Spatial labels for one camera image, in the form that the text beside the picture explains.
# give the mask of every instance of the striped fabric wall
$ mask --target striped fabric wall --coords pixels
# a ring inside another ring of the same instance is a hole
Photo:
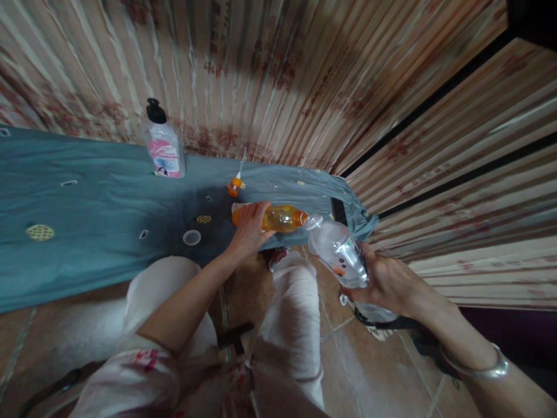
[[[506,27],[504,0],[13,0],[0,122],[341,172]]]
[[[363,164],[381,213],[557,131],[557,53],[516,39]],[[557,145],[383,217],[371,242],[455,302],[557,309]]]

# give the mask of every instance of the plastic bottle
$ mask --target plastic bottle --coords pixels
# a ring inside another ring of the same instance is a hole
[[[333,272],[348,289],[361,289],[369,284],[367,264],[361,247],[347,227],[339,222],[323,221],[313,215],[304,223],[309,231],[309,251]],[[395,313],[372,304],[356,302],[360,313],[371,322],[390,322],[398,318]]]
[[[181,178],[186,175],[182,141],[157,99],[147,99],[147,117],[141,123],[141,135],[159,176]]]
[[[244,208],[242,206],[232,212],[232,222],[236,226],[240,221],[240,211]],[[261,229],[289,233],[302,226],[307,218],[307,213],[292,205],[269,206],[265,211],[265,216],[263,216]]]

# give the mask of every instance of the small white cup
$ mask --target small white cup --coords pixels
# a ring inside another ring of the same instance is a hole
[[[182,237],[185,245],[194,246],[198,245],[201,241],[201,233],[198,230],[190,229],[186,231],[184,236]]]

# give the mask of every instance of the black pump dispenser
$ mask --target black pump dispenser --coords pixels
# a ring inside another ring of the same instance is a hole
[[[167,115],[164,109],[158,105],[157,99],[147,99],[149,105],[147,106],[147,117],[153,123],[165,124],[167,122]]]

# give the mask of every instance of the orange juice bottle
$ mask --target orange juice bottle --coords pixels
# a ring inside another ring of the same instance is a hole
[[[240,221],[240,213],[244,207],[236,209],[232,213],[232,222],[237,226]],[[292,205],[269,206],[263,216],[261,229],[275,230],[277,232],[292,232],[302,226],[308,218],[308,214],[298,210]]]

